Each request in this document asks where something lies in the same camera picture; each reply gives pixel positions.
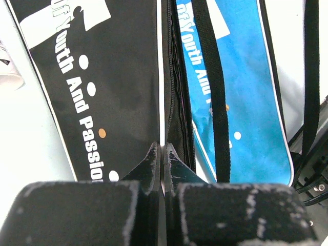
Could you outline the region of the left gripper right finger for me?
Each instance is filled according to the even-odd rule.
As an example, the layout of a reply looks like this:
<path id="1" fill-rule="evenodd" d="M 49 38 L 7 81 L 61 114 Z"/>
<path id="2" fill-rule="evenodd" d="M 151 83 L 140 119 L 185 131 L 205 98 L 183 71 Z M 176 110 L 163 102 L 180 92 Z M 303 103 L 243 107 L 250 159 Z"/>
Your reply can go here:
<path id="1" fill-rule="evenodd" d="M 206 183 L 163 152 L 168 245 L 318 245 L 296 192 L 283 184 Z"/>

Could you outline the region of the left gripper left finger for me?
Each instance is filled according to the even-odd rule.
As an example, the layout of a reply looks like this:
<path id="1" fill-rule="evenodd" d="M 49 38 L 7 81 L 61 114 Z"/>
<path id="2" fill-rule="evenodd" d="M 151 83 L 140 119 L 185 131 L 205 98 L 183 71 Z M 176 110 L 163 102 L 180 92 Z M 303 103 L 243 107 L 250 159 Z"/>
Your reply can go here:
<path id="1" fill-rule="evenodd" d="M 1 245 L 157 245 L 160 147 L 117 182 L 34 182 L 15 198 Z"/>

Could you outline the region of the blue racket bag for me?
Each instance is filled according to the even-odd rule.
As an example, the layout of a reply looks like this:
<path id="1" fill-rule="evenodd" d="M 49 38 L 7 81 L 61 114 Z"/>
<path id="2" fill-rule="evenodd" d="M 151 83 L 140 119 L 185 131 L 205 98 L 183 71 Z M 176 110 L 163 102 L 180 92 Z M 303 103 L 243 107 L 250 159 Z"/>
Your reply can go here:
<path id="1" fill-rule="evenodd" d="M 206 181 L 231 183 L 281 183 L 295 178 L 288 118 L 296 113 L 284 95 L 304 106 L 304 96 L 285 83 L 277 68 L 274 35 L 301 37 L 302 28 L 291 27 L 286 18 L 271 25 L 270 14 L 286 15 L 291 1 L 207 1 L 209 27 L 223 74 L 226 123 L 216 123 L 213 110 L 218 95 L 210 84 L 209 67 L 191 1 L 177 1 L 191 103 L 196 172 Z"/>

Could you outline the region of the black sport racket bag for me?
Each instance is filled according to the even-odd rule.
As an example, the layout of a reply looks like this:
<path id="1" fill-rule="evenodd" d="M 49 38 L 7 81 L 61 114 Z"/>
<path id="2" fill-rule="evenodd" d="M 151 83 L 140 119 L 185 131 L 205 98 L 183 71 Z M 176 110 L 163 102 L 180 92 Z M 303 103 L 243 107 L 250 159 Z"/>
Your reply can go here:
<path id="1" fill-rule="evenodd" d="M 126 176 L 152 143 L 196 169 L 176 1 L 7 1 L 77 181 Z"/>

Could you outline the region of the white shuttlecock tube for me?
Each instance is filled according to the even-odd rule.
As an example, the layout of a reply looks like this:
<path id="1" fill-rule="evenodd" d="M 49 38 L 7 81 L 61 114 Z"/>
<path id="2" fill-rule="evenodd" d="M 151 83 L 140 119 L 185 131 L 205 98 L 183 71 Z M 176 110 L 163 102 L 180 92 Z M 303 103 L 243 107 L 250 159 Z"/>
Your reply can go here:
<path id="1" fill-rule="evenodd" d="M 1 40 L 1 93 L 12 92 L 24 84 L 24 79 Z"/>

